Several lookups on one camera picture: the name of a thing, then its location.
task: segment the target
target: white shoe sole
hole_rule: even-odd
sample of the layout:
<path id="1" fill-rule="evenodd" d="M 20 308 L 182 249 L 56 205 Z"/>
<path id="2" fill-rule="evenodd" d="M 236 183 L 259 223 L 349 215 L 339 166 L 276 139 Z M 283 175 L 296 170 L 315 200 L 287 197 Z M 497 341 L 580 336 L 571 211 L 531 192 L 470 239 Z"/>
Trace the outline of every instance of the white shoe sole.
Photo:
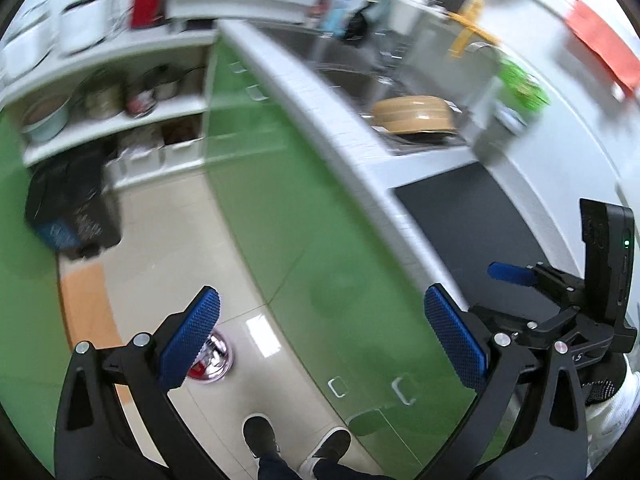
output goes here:
<path id="1" fill-rule="evenodd" d="M 322 447 L 322 444 L 324 444 L 325 441 L 330 436 L 332 436 L 332 434 L 340 430 L 349 431 L 347 430 L 347 428 L 344 428 L 342 426 L 336 426 L 335 428 L 331 428 L 329 431 L 327 431 L 326 435 L 320 439 L 320 443 L 314 448 L 314 450 L 311 453 L 309 453 L 309 456 L 305 458 L 305 461 L 302 464 L 300 464 L 300 467 L 298 468 L 298 473 L 303 478 L 303 480 L 316 480 L 316 477 L 314 476 L 314 467 L 316 466 L 316 464 L 318 463 L 318 460 L 320 459 L 318 457 L 314 457 L 314 455 Z"/>
<path id="2" fill-rule="evenodd" d="M 271 425 L 271 427 L 273 428 L 273 422 L 271 421 L 271 419 L 265 415 L 264 413 L 252 413 L 251 415 L 247 415 L 244 420 L 242 421 L 242 424 L 240 426 L 240 433 L 242 434 L 242 440 L 244 440 L 244 424 L 246 421 L 248 421 L 250 418 L 252 418 L 252 416 L 261 416 L 262 418 L 266 418 L 267 422 Z M 276 441 L 276 449 L 278 450 L 278 456 L 280 456 L 280 446 L 278 446 L 278 442 Z M 249 453 L 251 453 L 251 456 L 254 457 L 254 461 L 255 461 L 255 465 L 257 465 L 258 467 L 260 467 L 260 459 L 257 458 L 254 455 L 254 452 L 251 451 L 251 449 L 249 449 Z"/>

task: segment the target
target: tile floor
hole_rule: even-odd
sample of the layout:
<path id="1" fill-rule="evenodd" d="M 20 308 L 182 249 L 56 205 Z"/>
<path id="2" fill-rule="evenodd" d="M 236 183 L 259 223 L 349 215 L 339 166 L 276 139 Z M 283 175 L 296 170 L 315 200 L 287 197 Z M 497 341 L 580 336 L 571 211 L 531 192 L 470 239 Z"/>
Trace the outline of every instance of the tile floor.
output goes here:
<path id="1" fill-rule="evenodd" d="M 257 477 L 241 423 L 255 412 L 273 422 L 282 455 L 297 468 L 319 439 L 342 421 L 287 345 L 231 237 L 206 176 L 190 173 L 126 190 L 121 243 L 103 253 L 106 286 L 120 336 L 152 332 L 182 310 L 202 285 L 222 298 L 218 329 L 231 341 L 236 360 L 229 375 L 213 384 L 186 380 L 170 399 L 202 447 L 232 480 Z M 77 264 L 65 264 L 62 273 Z M 264 316 L 277 339 L 265 357 L 247 321 Z M 161 458 L 133 403 L 127 417 L 144 453 Z M 380 473 L 357 442 L 343 463 Z"/>

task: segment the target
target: orange floor mat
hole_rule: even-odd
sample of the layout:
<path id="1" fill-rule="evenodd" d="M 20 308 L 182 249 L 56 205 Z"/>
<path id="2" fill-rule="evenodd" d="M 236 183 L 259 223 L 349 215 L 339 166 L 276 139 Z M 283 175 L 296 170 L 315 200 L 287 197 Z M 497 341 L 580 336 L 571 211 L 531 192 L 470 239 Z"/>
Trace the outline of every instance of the orange floor mat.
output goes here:
<path id="1" fill-rule="evenodd" d="M 71 348 L 80 341 L 91 341 L 96 348 L 123 344 L 113 320 L 102 264 L 89 264 L 69 273 L 60 280 L 60 291 Z M 117 389 L 123 404 L 131 402 L 126 386 Z"/>

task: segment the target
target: green cabinet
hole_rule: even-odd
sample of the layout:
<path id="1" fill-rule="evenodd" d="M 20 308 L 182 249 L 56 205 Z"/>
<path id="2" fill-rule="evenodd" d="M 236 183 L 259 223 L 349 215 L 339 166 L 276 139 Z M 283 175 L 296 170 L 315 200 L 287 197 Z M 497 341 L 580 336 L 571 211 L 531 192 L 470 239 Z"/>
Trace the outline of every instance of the green cabinet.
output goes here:
<path id="1" fill-rule="evenodd" d="M 216 55 L 207 172 L 238 247 L 337 413 L 386 474 L 413 478 L 474 393 L 359 206 L 238 56 Z"/>
<path id="2" fill-rule="evenodd" d="M 18 132 L 0 111 L 0 404 L 53 471 L 53 436 L 70 356 L 54 254 L 24 222 L 29 173 Z"/>

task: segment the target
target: red cloth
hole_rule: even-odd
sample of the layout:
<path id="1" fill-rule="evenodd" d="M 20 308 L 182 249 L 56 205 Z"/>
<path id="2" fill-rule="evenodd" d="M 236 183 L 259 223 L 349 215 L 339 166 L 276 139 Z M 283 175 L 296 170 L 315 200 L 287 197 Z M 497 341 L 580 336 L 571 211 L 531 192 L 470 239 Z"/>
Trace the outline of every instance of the red cloth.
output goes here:
<path id="1" fill-rule="evenodd" d="M 640 59 L 591 7 L 576 1 L 567 27 L 603 62 L 626 95 L 640 86 Z"/>

